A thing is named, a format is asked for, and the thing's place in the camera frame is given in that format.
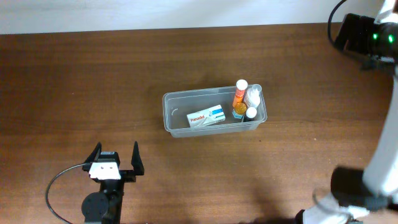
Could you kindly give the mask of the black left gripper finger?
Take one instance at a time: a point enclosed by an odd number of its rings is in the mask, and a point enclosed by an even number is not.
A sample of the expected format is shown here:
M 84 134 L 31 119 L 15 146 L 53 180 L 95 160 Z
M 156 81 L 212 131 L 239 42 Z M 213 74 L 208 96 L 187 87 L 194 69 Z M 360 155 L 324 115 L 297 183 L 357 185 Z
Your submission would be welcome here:
M 139 153 L 139 146 L 137 141 L 134 142 L 131 165 L 133 167 L 134 175 L 144 175 L 145 168 Z
M 93 162 L 96 162 L 101 154 L 102 145 L 100 142 L 97 143 L 92 153 L 86 158 L 84 161 L 84 165 L 82 167 L 83 171 L 89 171 Z

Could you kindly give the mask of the small jar gold lid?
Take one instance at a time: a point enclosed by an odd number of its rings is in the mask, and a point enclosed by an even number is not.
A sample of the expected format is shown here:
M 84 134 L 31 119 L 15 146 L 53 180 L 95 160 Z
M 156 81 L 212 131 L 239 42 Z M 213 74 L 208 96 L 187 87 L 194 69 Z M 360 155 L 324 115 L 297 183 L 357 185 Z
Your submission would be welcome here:
M 243 102 L 236 103 L 233 108 L 233 117 L 236 119 L 243 119 L 246 114 L 247 106 Z

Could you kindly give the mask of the orange tablet tube white cap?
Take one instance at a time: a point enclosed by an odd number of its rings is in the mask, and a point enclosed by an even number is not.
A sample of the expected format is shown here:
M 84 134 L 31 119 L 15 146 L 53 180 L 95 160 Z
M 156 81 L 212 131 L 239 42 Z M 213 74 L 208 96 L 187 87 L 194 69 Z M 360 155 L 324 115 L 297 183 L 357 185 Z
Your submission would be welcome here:
M 233 100 L 233 108 L 238 104 L 243 101 L 244 94 L 246 92 L 246 89 L 248 87 L 248 83 L 246 80 L 240 79 L 236 82 L 236 92 L 234 95 L 234 100 Z

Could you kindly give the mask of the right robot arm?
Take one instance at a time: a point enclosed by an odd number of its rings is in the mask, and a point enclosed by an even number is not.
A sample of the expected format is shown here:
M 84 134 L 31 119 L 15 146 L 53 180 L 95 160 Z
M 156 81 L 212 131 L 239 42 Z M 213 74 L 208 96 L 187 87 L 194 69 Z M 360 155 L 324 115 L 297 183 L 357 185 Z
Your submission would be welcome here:
M 296 214 L 293 223 L 359 223 L 379 210 L 397 210 L 397 1 L 384 1 L 376 17 L 345 15 L 338 35 L 329 37 L 338 51 L 367 56 L 368 68 L 392 64 L 392 96 L 377 148 L 368 166 L 333 170 L 330 192 L 313 207 Z

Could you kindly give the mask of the white Panadol box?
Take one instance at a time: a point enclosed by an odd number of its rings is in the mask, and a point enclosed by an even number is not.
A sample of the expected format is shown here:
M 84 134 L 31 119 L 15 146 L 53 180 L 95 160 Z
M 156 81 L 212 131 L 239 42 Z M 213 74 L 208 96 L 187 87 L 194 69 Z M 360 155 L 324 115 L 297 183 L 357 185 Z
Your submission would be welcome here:
M 212 124 L 220 123 L 226 119 L 221 105 L 190 113 L 187 115 L 191 128 L 202 128 Z

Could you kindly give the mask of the dark brown syrup bottle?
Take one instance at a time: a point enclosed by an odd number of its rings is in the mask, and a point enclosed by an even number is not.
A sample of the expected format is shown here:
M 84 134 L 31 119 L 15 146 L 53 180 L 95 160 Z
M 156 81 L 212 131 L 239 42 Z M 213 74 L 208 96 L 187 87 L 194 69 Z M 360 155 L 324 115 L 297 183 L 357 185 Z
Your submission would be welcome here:
M 257 115 L 257 109 L 255 107 L 249 107 L 246 110 L 246 114 L 244 115 L 243 121 L 244 122 L 254 121 L 256 115 Z

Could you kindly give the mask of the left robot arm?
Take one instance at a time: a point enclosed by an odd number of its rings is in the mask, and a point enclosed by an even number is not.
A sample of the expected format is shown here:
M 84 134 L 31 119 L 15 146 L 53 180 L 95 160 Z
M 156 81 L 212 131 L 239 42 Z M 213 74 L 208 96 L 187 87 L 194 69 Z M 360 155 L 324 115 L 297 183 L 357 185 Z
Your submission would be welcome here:
M 124 184 L 144 175 L 144 165 L 135 142 L 131 157 L 132 169 L 122 170 L 117 152 L 105 152 L 98 143 L 84 161 L 82 170 L 100 184 L 99 191 L 86 196 L 81 205 L 85 223 L 119 223 L 124 197 Z

